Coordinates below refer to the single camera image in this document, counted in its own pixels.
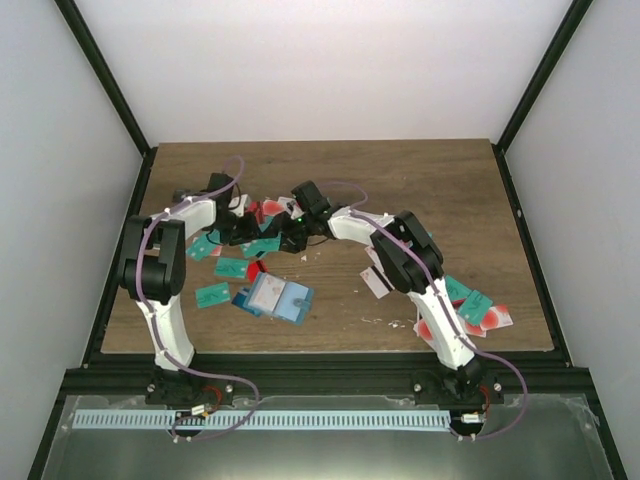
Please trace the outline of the white flower VIP card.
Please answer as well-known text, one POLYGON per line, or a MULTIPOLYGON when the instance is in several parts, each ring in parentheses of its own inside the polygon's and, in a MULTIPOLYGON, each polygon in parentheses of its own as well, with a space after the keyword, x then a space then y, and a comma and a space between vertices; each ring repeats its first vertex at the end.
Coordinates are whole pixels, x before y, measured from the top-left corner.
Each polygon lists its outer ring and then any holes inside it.
POLYGON ((285 286, 286 281, 281 278, 268 273, 259 274, 248 296, 248 306, 263 313, 273 313, 285 286))

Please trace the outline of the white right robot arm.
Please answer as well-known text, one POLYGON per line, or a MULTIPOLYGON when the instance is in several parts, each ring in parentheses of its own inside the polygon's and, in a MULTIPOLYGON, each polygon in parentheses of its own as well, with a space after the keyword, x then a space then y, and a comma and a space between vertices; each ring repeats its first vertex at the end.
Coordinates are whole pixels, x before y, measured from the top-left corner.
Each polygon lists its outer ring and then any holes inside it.
POLYGON ((438 360, 451 371, 444 378, 445 393, 458 403, 471 400, 480 390, 482 362, 446 291, 443 255, 417 217, 407 210, 373 214, 358 204, 333 204, 312 181, 291 194, 300 214, 279 214, 272 222, 281 234, 280 249, 302 252, 314 236, 373 248, 391 285, 416 306, 436 343, 438 360))

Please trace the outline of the light blue card holder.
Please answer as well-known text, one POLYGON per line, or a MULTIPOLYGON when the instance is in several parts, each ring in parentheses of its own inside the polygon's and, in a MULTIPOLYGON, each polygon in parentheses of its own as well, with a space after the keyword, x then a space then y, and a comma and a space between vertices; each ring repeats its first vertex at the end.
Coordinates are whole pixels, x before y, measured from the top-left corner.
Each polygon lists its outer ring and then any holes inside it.
POLYGON ((301 325, 312 308, 314 290, 293 281, 285 281, 286 286, 273 313, 263 313, 248 306, 248 296, 250 295, 254 283, 247 294, 245 306, 248 309, 260 312, 261 314, 265 314, 294 325, 301 325))

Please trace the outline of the teal VIP card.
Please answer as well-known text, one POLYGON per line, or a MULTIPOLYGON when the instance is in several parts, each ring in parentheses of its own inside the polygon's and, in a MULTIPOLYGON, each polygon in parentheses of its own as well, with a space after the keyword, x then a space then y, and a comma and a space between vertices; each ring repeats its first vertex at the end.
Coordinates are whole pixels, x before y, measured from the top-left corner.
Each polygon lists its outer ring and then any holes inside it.
POLYGON ((250 262, 246 259, 219 257, 214 274, 218 277, 246 279, 250 262))

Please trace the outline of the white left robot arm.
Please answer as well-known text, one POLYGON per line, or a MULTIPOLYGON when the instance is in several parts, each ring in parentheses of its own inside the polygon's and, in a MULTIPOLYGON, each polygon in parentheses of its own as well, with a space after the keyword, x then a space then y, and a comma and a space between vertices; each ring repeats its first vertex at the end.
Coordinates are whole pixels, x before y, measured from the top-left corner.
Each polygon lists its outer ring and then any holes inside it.
POLYGON ((150 216, 133 215, 125 222, 117 278, 146 319, 157 367, 174 371, 170 393, 181 403, 196 402, 204 392, 203 377, 187 369, 195 355, 184 324, 180 295, 186 280, 186 242, 194 234, 212 234, 207 247, 240 241, 250 198, 234 192, 237 176, 213 173, 207 188, 185 193, 174 205, 150 216))

